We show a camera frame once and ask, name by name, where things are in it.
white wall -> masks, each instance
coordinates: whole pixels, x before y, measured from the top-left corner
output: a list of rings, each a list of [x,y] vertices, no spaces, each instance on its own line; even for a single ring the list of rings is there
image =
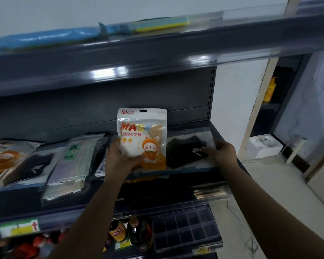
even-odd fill
[[[215,12],[288,0],[0,0],[0,36]],[[267,60],[217,67],[211,121],[238,151]]]
[[[299,156],[310,164],[324,153],[324,51],[312,55],[274,134],[286,144],[306,137]]]

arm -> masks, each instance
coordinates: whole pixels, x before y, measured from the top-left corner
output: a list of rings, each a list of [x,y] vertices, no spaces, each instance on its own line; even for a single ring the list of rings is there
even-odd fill
[[[114,140],[107,148],[106,178],[65,239],[50,253],[48,259],[101,258],[112,222],[114,205],[122,183],[142,157],[127,159]]]
[[[235,148],[217,142],[219,150],[203,148],[216,159],[255,238],[268,259],[324,258],[324,240],[311,231],[238,165]]]

floor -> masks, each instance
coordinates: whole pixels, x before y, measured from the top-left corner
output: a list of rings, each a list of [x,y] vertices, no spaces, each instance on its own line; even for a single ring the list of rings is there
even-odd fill
[[[272,156],[255,162],[243,162],[252,178],[279,204],[324,239],[324,204],[305,184],[302,173],[294,165],[285,165],[284,156]],[[252,258],[245,248],[251,234],[226,207],[226,201],[210,204],[223,238],[219,259]],[[246,223],[234,198],[228,207]],[[266,258],[259,248],[255,259]]]

white and orange mask package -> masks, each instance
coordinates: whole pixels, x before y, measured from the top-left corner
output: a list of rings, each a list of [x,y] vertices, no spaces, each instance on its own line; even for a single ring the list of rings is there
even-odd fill
[[[167,168],[166,109],[120,108],[116,124],[119,149],[125,157],[143,155],[144,160],[139,166],[153,170]]]

price tag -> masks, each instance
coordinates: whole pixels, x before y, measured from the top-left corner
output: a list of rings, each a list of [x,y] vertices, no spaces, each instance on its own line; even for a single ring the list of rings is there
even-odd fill
[[[132,245],[131,241],[129,239],[126,239],[120,243],[115,243],[115,249],[121,249],[121,248],[125,248],[127,246]]]
[[[37,219],[28,219],[0,225],[0,234],[2,238],[27,235],[38,231],[40,231],[40,227]]]
[[[204,255],[210,252],[210,246],[203,246],[192,250],[193,255]]]

